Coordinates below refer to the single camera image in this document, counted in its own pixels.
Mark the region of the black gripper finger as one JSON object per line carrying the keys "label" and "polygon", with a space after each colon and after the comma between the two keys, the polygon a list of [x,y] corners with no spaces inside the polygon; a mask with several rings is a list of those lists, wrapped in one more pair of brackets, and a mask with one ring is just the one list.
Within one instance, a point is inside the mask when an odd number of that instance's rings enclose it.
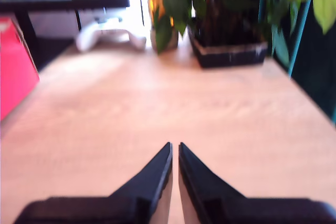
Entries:
{"label": "black gripper finger", "polygon": [[178,152],[185,223],[231,223],[227,203],[245,196],[213,173],[183,142]]}
{"label": "black gripper finger", "polygon": [[110,197],[123,206],[117,223],[167,223],[172,193],[173,146],[167,142],[159,152]]}

